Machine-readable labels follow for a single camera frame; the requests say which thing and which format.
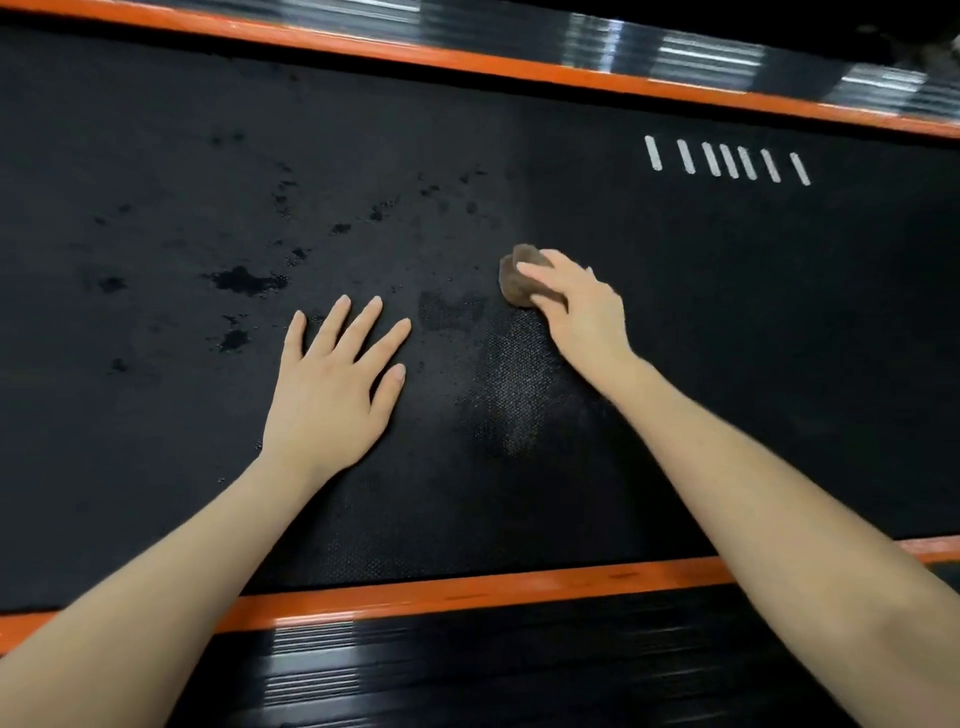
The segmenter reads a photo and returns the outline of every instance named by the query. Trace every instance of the black mat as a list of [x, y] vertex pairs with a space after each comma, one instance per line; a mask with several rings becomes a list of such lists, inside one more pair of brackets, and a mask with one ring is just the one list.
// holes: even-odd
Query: black mat
[[955, 150], [298, 58], [330, 67], [0, 28], [0, 609], [65, 604], [224, 488], [290, 315], [344, 292], [384, 297], [377, 333], [413, 319], [406, 389], [251, 590], [708, 553], [499, 299], [521, 241], [591, 264], [639, 352], [891, 535], [960, 531]]

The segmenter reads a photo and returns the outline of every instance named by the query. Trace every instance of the finger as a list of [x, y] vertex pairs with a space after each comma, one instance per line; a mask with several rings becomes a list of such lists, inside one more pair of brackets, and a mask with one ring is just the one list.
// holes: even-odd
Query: finger
[[400, 398], [400, 390], [403, 389], [403, 380], [406, 377], [407, 368], [402, 364], [395, 364], [380, 379], [380, 386], [376, 388], [370, 404], [370, 415], [380, 432], [383, 432], [387, 422], [390, 421], [390, 415], [394, 411], [396, 401]]
[[317, 331], [317, 335], [313, 337], [313, 344], [310, 345], [310, 351], [308, 353], [319, 356], [326, 356], [333, 351], [333, 348], [337, 345], [337, 334], [340, 333], [340, 329], [344, 327], [344, 321], [347, 320], [347, 314], [350, 313], [350, 298], [347, 294], [344, 294], [339, 299], [337, 303], [330, 308], [330, 312], [326, 314], [326, 319], [320, 326], [320, 330]]
[[530, 303], [539, 308], [543, 315], [546, 317], [547, 323], [552, 329], [554, 326], [558, 326], [560, 322], [566, 318], [566, 306], [559, 301], [554, 301], [551, 298], [546, 296], [540, 296], [534, 294], [530, 297]]
[[340, 337], [337, 346], [333, 348], [333, 353], [343, 357], [346, 361], [352, 362], [357, 357], [357, 354], [360, 353], [360, 349], [367, 339], [367, 334], [370, 333], [370, 329], [373, 328], [373, 324], [376, 323], [376, 318], [382, 310], [383, 299], [379, 296], [374, 296], [371, 301], [364, 306], [364, 309], [360, 311], [360, 315], [357, 316], [353, 320], [353, 323], [347, 327], [347, 330], [344, 331], [344, 335]]
[[410, 319], [397, 321], [382, 339], [360, 357], [357, 366], [363, 367], [370, 379], [373, 379], [387, 366], [387, 362], [400, 348], [400, 344], [410, 335], [412, 327], [413, 324], [410, 323]]
[[580, 282], [575, 272], [561, 270], [559, 268], [548, 268], [545, 265], [518, 263], [516, 269], [527, 278], [539, 281], [550, 290], [565, 295], [573, 290]]
[[584, 273], [584, 269], [578, 265], [575, 261], [570, 260], [566, 255], [560, 251], [555, 251], [553, 249], [547, 248], [546, 250], [540, 251], [543, 253], [543, 257], [553, 263], [553, 267], [560, 271], [569, 271], [569, 272], [579, 272]]
[[304, 331], [306, 331], [306, 316], [303, 315], [303, 311], [297, 311], [283, 337], [283, 352], [280, 354], [281, 374], [303, 359]]

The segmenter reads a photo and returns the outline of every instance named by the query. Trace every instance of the orange edge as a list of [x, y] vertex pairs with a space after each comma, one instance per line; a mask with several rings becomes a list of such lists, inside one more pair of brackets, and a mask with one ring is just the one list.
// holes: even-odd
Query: orange edge
[[175, 10], [119, 0], [0, 0], [0, 8], [45, 12], [71, 17], [105, 20], [143, 28], [220, 36], [255, 43], [303, 48], [384, 61], [400, 61], [448, 68], [524, 81], [596, 88], [605, 91], [654, 96], [732, 109], [800, 116], [808, 119], [960, 138], [960, 125], [911, 116], [847, 109], [830, 104], [801, 101], [762, 93], [743, 93], [674, 84], [654, 79], [566, 68], [553, 63], [519, 61], [467, 51], [445, 50], [410, 43], [343, 36], [326, 31], [296, 28], [256, 20], [226, 17], [207, 12]]
[[[960, 536], [901, 541], [900, 547], [925, 564], [960, 561]], [[716, 556], [605, 567], [468, 576], [316, 592], [241, 596], [216, 631], [255, 630], [503, 607], [591, 596], [642, 594], [670, 589], [731, 584]], [[26, 640], [56, 612], [0, 617], [0, 654]]]

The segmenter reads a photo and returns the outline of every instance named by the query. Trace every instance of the wrist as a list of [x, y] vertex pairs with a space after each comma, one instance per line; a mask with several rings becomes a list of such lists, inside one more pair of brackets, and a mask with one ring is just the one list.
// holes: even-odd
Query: wrist
[[274, 450], [261, 452], [253, 461], [253, 466], [262, 470], [276, 485], [303, 494], [307, 499], [313, 497], [337, 473], [336, 469], [314, 459]]
[[637, 398], [656, 386], [663, 376], [646, 359], [632, 354], [619, 363], [608, 378], [608, 385], [601, 391], [611, 404], [621, 412]]

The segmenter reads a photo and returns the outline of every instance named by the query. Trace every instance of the white stripe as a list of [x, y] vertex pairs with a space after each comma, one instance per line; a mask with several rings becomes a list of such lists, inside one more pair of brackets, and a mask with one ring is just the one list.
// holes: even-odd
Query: white stripe
[[772, 158], [770, 153], [765, 149], [760, 150], [760, 156], [763, 157], [763, 161], [767, 165], [767, 172], [770, 173], [770, 179], [774, 182], [779, 182], [780, 172], [777, 171], [777, 165], [774, 164], [774, 158]]
[[754, 169], [754, 163], [750, 159], [750, 152], [744, 147], [737, 147], [736, 151], [740, 155], [740, 163], [743, 164], [743, 170], [747, 173], [747, 177], [755, 180], [756, 169]]
[[791, 152], [790, 158], [793, 160], [793, 166], [797, 168], [797, 175], [800, 177], [800, 181], [803, 182], [805, 186], [810, 187], [810, 177], [806, 175], [804, 163], [800, 161], [800, 155], [796, 152]]
[[727, 171], [730, 172], [730, 176], [735, 180], [740, 178], [740, 172], [736, 168], [736, 162], [733, 161], [733, 155], [730, 153], [730, 147], [726, 144], [720, 145], [720, 154], [723, 155], [723, 160], [727, 164]]
[[704, 156], [707, 157], [707, 164], [710, 167], [710, 172], [714, 177], [720, 177], [720, 165], [717, 164], [717, 156], [713, 153], [713, 147], [710, 146], [708, 141], [704, 142], [703, 147]]
[[696, 174], [697, 169], [693, 166], [693, 157], [690, 156], [690, 150], [686, 148], [686, 142], [682, 139], [677, 139], [677, 146], [680, 147], [680, 156], [684, 158], [686, 174]]
[[654, 169], [658, 172], [663, 169], [663, 165], [660, 163], [660, 152], [657, 151], [657, 142], [652, 136], [644, 137], [647, 141], [647, 154], [650, 155], [650, 163], [653, 165]]

